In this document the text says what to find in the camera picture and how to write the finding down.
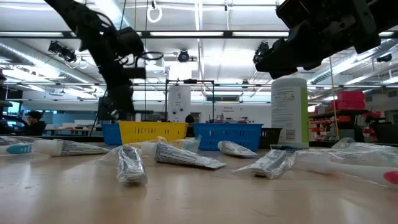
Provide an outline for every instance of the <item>person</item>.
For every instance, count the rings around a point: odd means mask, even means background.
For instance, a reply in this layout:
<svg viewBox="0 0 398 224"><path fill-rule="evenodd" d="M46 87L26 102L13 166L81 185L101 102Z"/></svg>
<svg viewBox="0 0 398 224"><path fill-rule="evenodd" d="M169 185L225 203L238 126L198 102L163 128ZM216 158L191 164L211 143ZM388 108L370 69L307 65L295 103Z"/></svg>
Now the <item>person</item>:
<svg viewBox="0 0 398 224"><path fill-rule="evenodd" d="M38 111L30 111L27 114L29 127L26 129L25 134L29 136L41 136L45 129L44 121L40 121L42 113Z"/></svg>
<svg viewBox="0 0 398 224"><path fill-rule="evenodd" d="M195 122L195 118L193 118L192 115L188 114L188 116L185 117L185 122L189 124L186 137L195 137L195 133L193 132L193 124Z"/></svg>

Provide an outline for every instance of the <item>table surface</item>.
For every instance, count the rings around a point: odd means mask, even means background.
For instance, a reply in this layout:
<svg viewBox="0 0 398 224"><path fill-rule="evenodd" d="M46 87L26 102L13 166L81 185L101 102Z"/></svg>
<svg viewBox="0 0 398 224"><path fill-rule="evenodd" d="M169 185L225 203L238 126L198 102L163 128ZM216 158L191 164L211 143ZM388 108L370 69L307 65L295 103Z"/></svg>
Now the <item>table surface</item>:
<svg viewBox="0 0 398 224"><path fill-rule="evenodd" d="M46 128L44 131L91 131L91 128L77 129L77 128Z"/></svg>
<svg viewBox="0 0 398 224"><path fill-rule="evenodd" d="M0 156L1 223L397 223L398 191L347 175L290 170L235 176L255 159L201 152L218 170L144 158L147 185L126 186L101 156Z"/></svg>

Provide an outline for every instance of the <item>white cylinder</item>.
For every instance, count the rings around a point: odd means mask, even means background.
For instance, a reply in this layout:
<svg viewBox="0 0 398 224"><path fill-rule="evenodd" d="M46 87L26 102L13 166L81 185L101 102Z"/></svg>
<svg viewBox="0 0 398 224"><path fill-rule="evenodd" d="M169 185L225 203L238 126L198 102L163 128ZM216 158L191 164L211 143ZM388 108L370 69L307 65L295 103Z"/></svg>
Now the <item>white cylinder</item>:
<svg viewBox="0 0 398 224"><path fill-rule="evenodd" d="M282 77L272 82L272 127L282 128L279 144L309 147L307 81Z"/></svg>

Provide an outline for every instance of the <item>plastic basket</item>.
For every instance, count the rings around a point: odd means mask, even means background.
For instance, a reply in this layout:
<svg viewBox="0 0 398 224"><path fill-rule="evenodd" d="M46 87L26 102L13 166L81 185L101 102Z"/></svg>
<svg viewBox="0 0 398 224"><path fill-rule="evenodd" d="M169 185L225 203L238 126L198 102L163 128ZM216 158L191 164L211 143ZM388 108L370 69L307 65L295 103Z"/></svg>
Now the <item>plastic basket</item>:
<svg viewBox="0 0 398 224"><path fill-rule="evenodd" d="M103 124L102 134L104 136L104 143L109 146L121 146L122 138L120 135L119 124Z"/></svg>
<svg viewBox="0 0 398 224"><path fill-rule="evenodd" d="M231 141L252 151L259 149L262 124L193 124L195 136L201 135L199 149L218 151L220 141Z"/></svg>
<svg viewBox="0 0 398 224"><path fill-rule="evenodd" d="M162 136L167 140L185 139L187 123L120 121L123 144L142 142Z"/></svg>
<svg viewBox="0 0 398 224"><path fill-rule="evenodd" d="M336 100L336 110L364 110L365 102L363 100Z"/></svg>
<svg viewBox="0 0 398 224"><path fill-rule="evenodd" d="M338 100L365 100L365 95L362 91L340 91L337 93Z"/></svg>
<svg viewBox="0 0 398 224"><path fill-rule="evenodd" d="M280 130L282 128L262 128L259 148L270 149L270 145L278 144Z"/></svg>

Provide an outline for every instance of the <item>blue basket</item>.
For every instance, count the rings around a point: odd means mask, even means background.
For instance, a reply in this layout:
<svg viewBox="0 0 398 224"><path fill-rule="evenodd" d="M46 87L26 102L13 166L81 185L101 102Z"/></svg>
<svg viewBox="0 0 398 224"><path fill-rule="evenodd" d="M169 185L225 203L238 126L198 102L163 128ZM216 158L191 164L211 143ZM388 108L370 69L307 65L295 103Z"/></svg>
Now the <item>blue basket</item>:
<svg viewBox="0 0 398 224"><path fill-rule="evenodd" d="M105 144L109 146L121 146L122 137L120 135L119 124L103 124L102 134Z"/></svg>
<svg viewBox="0 0 398 224"><path fill-rule="evenodd" d="M259 149L262 124L193 124L195 136L201 135L199 149L219 151L220 141L231 141L252 151Z"/></svg>

